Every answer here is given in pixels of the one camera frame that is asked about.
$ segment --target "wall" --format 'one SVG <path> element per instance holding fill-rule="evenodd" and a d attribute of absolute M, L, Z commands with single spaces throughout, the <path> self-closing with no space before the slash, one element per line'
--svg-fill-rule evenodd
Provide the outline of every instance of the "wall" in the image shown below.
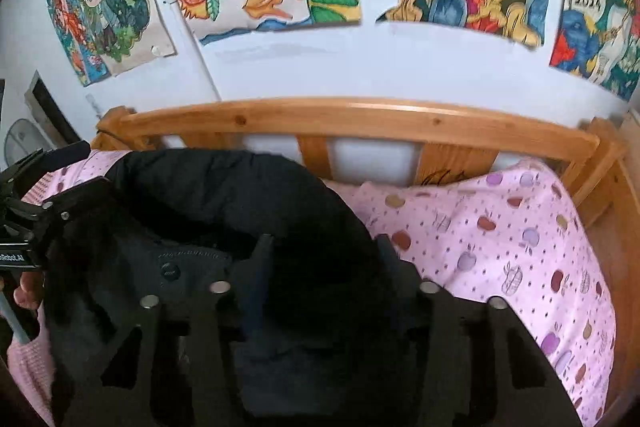
<path fill-rule="evenodd" d="M 84 138 L 93 136 L 97 120 L 88 94 L 101 110 L 123 104 L 147 110 L 209 102 L 218 99 L 218 93 L 223 100 L 392 96 L 492 108 L 569 126 L 626 110 L 626 103 L 611 93 L 549 68 L 562 0 L 550 0 L 545 45 L 534 51 L 507 39 L 456 28 L 376 24 L 375 19 L 395 0 L 362 0 L 359 26 L 254 33 L 201 47 L 177 5 L 158 1 L 178 54 L 83 88 L 57 40 L 46 0 L 3 0 L 0 58 L 6 64 L 8 82 L 24 90 L 38 70 Z M 634 107 L 639 97 L 640 90 L 632 100 Z M 291 140 L 252 143 L 299 157 Z M 415 160 L 411 146 L 382 149 L 378 144 L 339 144 L 334 153 L 348 156 L 347 165 L 358 158 L 362 164 L 366 158 L 369 177 L 376 177 L 381 162 L 402 166 L 404 171 Z M 354 172 L 347 167 L 343 174 L 351 178 Z M 404 176 L 398 171 L 393 179 Z"/>

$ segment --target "black device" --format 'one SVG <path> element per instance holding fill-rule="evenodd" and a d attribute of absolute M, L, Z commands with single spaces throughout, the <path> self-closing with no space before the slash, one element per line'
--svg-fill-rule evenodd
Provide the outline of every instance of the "black device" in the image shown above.
<path fill-rule="evenodd" d="M 50 242 L 74 216 L 117 198 L 110 182 L 96 178 L 45 201 L 20 198 L 46 172 L 85 158 L 88 144 L 37 152 L 0 174 L 3 278 L 47 268 Z M 396 255 L 386 235 L 376 239 L 395 297 L 397 334 L 415 343 L 421 377 L 409 412 L 398 427 L 579 427 L 580 419 L 535 340 L 500 296 L 485 303 L 455 298 Z M 86 365 L 86 378 L 66 411 L 62 427 L 374 427 L 359 417 L 253 417 L 238 398 L 231 343 L 242 325 L 260 322 L 272 269 L 273 241 L 262 236 L 250 258 L 235 263 L 228 280 L 180 303 L 144 296 L 106 347 Z M 235 287 L 243 292 L 243 301 Z M 11 295 L 4 297 L 13 302 Z M 33 315 L 15 305 L 15 320 L 29 338 Z M 166 339 L 185 361 L 185 385 L 152 399 L 152 379 Z M 129 368 L 122 372 L 118 368 Z"/>

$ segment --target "wooden bed frame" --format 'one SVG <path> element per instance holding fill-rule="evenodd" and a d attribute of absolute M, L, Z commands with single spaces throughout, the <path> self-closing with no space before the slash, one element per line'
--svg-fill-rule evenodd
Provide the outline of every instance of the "wooden bed frame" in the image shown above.
<path fill-rule="evenodd" d="M 92 147 L 153 150 L 163 136 L 187 147 L 238 148 L 243 134 L 296 137 L 305 166 L 332 179 L 332 137 L 421 144 L 415 184 L 447 184 L 489 172 L 498 152 L 553 160 L 578 208 L 616 309 L 615 363 L 607 402 L 628 393 L 640 369 L 640 204 L 623 163 L 625 141 L 595 118 L 584 130 L 455 105 L 375 98 L 283 98 L 135 113 L 111 109 Z M 601 216 L 607 223 L 599 227 Z"/>

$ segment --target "silver screw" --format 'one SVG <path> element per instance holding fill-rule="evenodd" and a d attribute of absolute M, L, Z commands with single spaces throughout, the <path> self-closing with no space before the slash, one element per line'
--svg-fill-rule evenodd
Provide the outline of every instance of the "silver screw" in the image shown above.
<path fill-rule="evenodd" d="M 231 289 L 231 285 L 227 281 L 216 281 L 211 283 L 209 286 L 209 291 L 211 293 L 222 294 L 226 293 Z"/>
<path fill-rule="evenodd" d="M 433 281 L 422 281 L 420 283 L 420 291 L 422 293 L 434 294 L 440 291 L 440 286 Z"/>
<path fill-rule="evenodd" d="M 145 295 L 142 299 L 140 299 L 140 306 L 142 306 L 145 310 L 150 310 L 151 308 L 158 306 L 160 303 L 160 299 L 157 295 Z"/>
<path fill-rule="evenodd" d="M 495 296 L 489 299 L 489 306 L 491 306 L 491 308 L 495 308 L 496 310 L 504 310 L 507 309 L 509 305 L 507 304 L 507 301 L 502 297 Z"/>

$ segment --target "black fabric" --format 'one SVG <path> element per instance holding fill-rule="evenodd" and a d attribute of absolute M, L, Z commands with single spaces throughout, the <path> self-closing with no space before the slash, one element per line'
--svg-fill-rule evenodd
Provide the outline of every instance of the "black fabric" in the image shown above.
<path fill-rule="evenodd" d="M 206 290 L 265 233 L 275 238 L 266 320 L 232 346 L 245 409 L 382 420 L 408 408 L 415 355 L 390 325 L 376 247 L 306 169 L 273 155 L 167 150 L 129 153 L 106 177 L 122 203 L 70 222 L 48 254 L 56 421 L 86 361 L 142 296 L 180 301 Z M 166 263 L 178 279 L 162 276 Z"/>

